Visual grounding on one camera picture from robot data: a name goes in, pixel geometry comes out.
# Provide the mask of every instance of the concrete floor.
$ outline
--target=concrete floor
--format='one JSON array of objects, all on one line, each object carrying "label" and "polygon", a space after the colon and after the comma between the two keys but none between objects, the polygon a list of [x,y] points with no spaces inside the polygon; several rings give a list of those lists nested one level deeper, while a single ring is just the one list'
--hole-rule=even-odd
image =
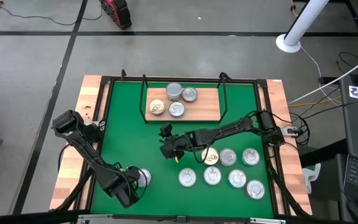
[{"label": "concrete floor", "polygon": [[[287,0],[128,0],[135,31],[286,32],[294,17]],[[9,1],[14,14],[42,15],[74,22],[80,0]],[[303,6],[296,3],[298,11]],[[358,1],[354,2],[358,13]],[[89,0],[84,17],[100,13]],[[11,17],[0,9],[0,30],[71,31],[41,19]],[[82,21],[80,31],[117,31],[104,13],[97,21]],[[328,4],[310,32],[356,32],[342,4]],[[44,114],[69,36],[0,36],[0,215],[9,213],[12,200]],[[358,38],[304,37],[303,47],[320,65],[323,75],[339,76],[336,61],[342,51],[358,55]],[[52,118],[74,108],[83,75],[216,77],[282,79],[288,100],[318,87],[315,64],[304,53],[278,50],[274,37],[214,36],[88,36],[77,37]],[[304,102],[317,101],[316,93]],[[310,113],[332,105],[315,106]],[[301,113],[304,108],[292,110]],[[319,148],[344,137],[341,110],[310,119],[310,146]],[[57,178],[58,153],[64,141],[49,130],[23,212],[48,209]]]}]

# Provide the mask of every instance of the green mat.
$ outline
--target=green mat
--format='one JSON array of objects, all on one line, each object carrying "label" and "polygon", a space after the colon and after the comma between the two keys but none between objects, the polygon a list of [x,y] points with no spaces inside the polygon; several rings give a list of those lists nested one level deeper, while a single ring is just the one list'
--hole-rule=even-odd
[{"label": "green mat", "polygon": [[[165,87],[166,83],[149,83],[149,87]],[[183,87],[216,87],[216,84],[182,83]],[[230,167],[216,164],[221,170],[222,179],[218,185],[210,186],[203,178],[207,165],[198,164],[193,154],[188,152],[176,163],[165,159],[160,152],[161,139],[157,134],[165,122],[144,123],[139,113],[140,82],[115,82],[112,91],[109,116],[106,123],[101,157],[110,164],[120,162],[123,167],[137,166],[150,171],[152,180],[144,197],[135,205],[123,208],[117,198],[110,198],[96,184],[91,213],[115,215],[184,215],[192,217],[231,217],[231,218],[272,218],[273,209],[269,192],[267,173],[262,150],[262,140],[252,133],[237,134],[218,140],[213,147],[218,151],[229,147],[236,151],[238,160]],[[238,120],[246,113],[257,109],[253,85],[226,84],[228,111],[221,124]],[[223,91],[219,87],[221,112],[224,110]],[[216,128],[218,122],[173,122],[172,134],[200,128]],[[241,154],[247,147],[258,150],[261,159],[253,167],[245,166]],[[183,187],[178,174],[183,168],[192,168],[197,175],[196,184]],[[252,200],[245,189],[231,187],[227,175],[233,169],[246,173],[247,182],[261,181],[265,186],[265,196]]]}]

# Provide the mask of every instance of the white pole base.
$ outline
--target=white pole base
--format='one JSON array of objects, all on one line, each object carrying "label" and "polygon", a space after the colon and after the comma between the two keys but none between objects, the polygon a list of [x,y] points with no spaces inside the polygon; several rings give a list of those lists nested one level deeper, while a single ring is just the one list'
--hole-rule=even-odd
[{"label": "white pole base", "polygon": [[286,52],[286,53],[295,53],[297,51],[299,51],[301,49],[301,42],[298,41],[296,43],[296,45],[294,46],[289,46],[287,44],[284,43],[284,37],[285,37],[285,34],[282,34],[280,36],[277,37],[276,39],[276,44],[277,44],[277,47]]}]

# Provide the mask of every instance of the can lid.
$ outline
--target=can lid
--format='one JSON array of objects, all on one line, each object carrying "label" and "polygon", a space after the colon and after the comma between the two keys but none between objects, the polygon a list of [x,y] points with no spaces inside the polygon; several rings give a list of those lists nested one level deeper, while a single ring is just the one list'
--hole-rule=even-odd
[{"label": "can lid", "polygon": [[184,168],[179,173],[179,182],[184,187],[191,187],[196,182],[196,173],[190,168]]},{"label": "can lid", "polygon": [[206,156],[204,163],[207,165],[213,165],[213,164],[217,163],[217,161],[219,160],[219,154],[218,154],[217,150],[215,148],[209,147],[208,155],[206,155],[206,150],[207,149],[204,149],[203,152],[201,153],[201,158],[203,160]]},{"label": "can lid", "polygon": [[241,188],[247,182],[246,174],[241,170],[234,169],[229,173],[229,181],[233,187]]},{"label": "can lid", "polygon": [[165,103],[162,100],[153,100],[150,102],[149,108],[152,114],[161,114],[165,110]]},{"label": "can lid", "polygon": [[169,96],[179,96],[181,94],[182,88],[179,83],[169,83],[167,85],[167,95]]},{"label": "can lid", "polygon": [[249,165],[256,165],[259,162],[259,153],[256,149],[247,148],[242,153],[242,160]]},{"label": "can lid", "polygon": [[146,186],[146,179],[147,179],[147,185],[149,185],[152,176],[151,176],[150,172],[147,169],[141,169],[141,171],[139,171],[140,177],[137,180],[137,182],[139,184],[139,187],[145,187]]},{"label": "can lid", "polygon": [[209,185],[216,185],[221,181],[221,171],[215,166],[210,166],[204,171],[204,179]]},{"label": "can lid", "polygon": [[185,88],[182,93],[181,96],[183,97],[183,99],[188,100],[188,101],[195,101],[197,99],[198,96],[198,92],[195,88],[193,87],[187,87]]},{"label": "can lid", "polygon": [[221,158],[221,162],[224,165],[231,166],[236,163],[237,155],[233,149],[223,149],[221,153],[219,153]]},{"label": "can lid", "polygon": [[247,185],[247,193],[253,199],[261,199],[265,195],[265,187],[258,180],[251,180]]},{"label": "can lid", "polygon": [[171,103],[169,106],[169,113],[175,117],[182,116],[185,113],[185,106],[179,102]]}]

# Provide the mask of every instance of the white pole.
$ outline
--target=white pole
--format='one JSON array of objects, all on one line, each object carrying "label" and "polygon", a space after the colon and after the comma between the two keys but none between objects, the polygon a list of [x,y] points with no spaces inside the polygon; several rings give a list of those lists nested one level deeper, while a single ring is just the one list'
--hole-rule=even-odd
[{"label": "white pole", "polygon": [[290,31],[277,37],[276,44],[279,49],[287,53],[295,53],[301,49],[300,39],[317,18],[318,14],[327,5],[329,0],[309,0],[307,5],[296,18]]}]

